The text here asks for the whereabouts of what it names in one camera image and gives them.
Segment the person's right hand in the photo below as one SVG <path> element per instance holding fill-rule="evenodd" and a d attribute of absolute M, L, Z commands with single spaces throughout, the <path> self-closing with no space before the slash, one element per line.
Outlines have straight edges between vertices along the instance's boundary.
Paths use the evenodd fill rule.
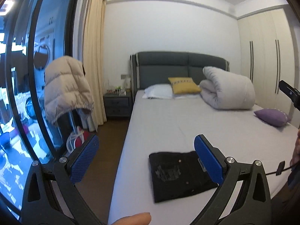
<path fill-rule="evenodd" d="M 295 142 L 292 159 L 290 161 L 290 166 L 297 164 L 299 162 L 299 160 L 300 160 L 300 130 L 297 133 L 297 139 Z"/>

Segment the person's left hand thumb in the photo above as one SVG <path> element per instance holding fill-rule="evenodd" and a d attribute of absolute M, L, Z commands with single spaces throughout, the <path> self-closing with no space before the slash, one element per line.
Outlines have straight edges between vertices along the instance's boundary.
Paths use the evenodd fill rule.
<path fill-rule="evenodd" d="M 118 219 L 112 225 L 149 225 L 152 217 L 149 212 L 139 213 Z"/>

